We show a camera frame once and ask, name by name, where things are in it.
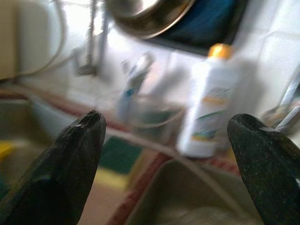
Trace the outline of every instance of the tiled wall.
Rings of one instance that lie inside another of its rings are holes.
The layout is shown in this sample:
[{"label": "tiled wall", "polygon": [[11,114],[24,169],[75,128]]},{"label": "tiled wall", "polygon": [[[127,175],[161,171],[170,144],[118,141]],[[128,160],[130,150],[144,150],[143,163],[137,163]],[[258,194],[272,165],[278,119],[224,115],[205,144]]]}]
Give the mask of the tiled wall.
[{"label": "tiled wall", "polygon": [[[299,12],[298,0],[249,0],[231,59],[243,66],[247,80],[237,95],[246,98],[243,102],[236,98],[240,112],[259,117],[278,104],[300,61]],[[147,51],[156,61],[142,92],[164,95],[185,104],[190,69],[203,57],[128,37],[113,23],[105,63],[97,77],[77,76],[70,61],[46,73],[25,77],[22,82],[99,109],[111,107],[111,100],[118,96],[126,82],[120,64],[128,59],[133,65]]]}]

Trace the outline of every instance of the toothbrush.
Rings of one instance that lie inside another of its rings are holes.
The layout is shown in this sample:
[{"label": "toothbrush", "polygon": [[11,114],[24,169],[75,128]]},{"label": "toothbrush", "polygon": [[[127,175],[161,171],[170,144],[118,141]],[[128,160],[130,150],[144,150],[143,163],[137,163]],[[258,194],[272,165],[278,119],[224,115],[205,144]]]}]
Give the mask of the toothbrush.
[{"label": "toothbrush", "polygon": [[146,52],[132,67],[128,74],[128,82],[125,91],[121,95],[117,105],[117,118],[124,123],[128,122],[130,101],[133,95],[138,94],[154,59],[151,53]]}]

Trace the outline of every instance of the yellow bottle cap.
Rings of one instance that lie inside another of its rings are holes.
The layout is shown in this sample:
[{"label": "yellow bottle cap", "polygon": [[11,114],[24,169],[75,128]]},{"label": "yellow bottle cap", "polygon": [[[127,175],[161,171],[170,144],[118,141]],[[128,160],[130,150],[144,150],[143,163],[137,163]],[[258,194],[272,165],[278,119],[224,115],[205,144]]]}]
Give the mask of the yellow bottle cap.
[{"label": "yellow bottle cap", "polygon": [[220,59],[228,59],[231,56],[231,47],[226,44],[215,44],[210,47],[210,51],[208,52],[209,58],[220,58]]}]

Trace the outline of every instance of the cabinet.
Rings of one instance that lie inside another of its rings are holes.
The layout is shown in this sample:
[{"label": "cabinet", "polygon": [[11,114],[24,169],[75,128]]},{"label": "cabinet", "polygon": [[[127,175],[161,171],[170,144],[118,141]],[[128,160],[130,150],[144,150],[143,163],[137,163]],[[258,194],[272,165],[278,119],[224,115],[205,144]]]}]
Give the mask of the cabinet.
[{"label": "cabinet", "polygon": [[16,71],[15,0],[0,0],[0,80]]}]

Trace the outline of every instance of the bottle label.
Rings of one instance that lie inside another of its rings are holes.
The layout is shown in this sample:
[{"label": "bottle label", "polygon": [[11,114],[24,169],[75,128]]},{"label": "bottle label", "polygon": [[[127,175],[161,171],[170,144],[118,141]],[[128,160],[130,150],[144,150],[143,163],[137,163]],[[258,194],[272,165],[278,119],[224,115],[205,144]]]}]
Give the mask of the bottle label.
[{"label": "bottle label", "polygon": [[222,87],[207,87],[196,113],[192,140],[215,142],[216,133],[229,103],[231,89]]}]

